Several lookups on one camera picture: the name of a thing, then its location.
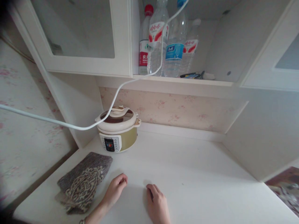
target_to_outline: blue label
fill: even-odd
[[[180,61],[183,57],[184,45],[181,43],[170,44],[166,48],[166,61]]]

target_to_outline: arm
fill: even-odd
[[[167,200],[155,184],[148,184],[147,210],[153,224],[171,224]]]
[[[98,206],[85,218],[86,224],[98,224],[112,206],[119,199],[122,190],[128,184],[128,177],[125,174],[120,174],[114,178]]]

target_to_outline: gray towel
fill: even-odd
[[[108,173],[112,160],[110,156],[90,152],[57,182],[61,192],[55,199],[66,207],[67,214],[83,214],[89,209],[97,186]]]

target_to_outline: control panel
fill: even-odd
[[[119,152],[121,150],[121,136],[107,135],[100,133],[103,147],[109,152]]]

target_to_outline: cabinet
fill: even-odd
[[[21,0],[15,7],[47,71],[127,77],[138,71],[136,1]]]
[[[299,1],[282,14],[247,76],[243,87],[299,90]]]
[[[169,16],[176,2],[168,0]],[[136,79],[146,4],[155,8],[156,0],[21,0],[16,8],[47,71]],[[298,91],[298,5],[298,0],[190,1],[189,26],[202,20],[191,71],[204,70],[215,81],[146,79]]]

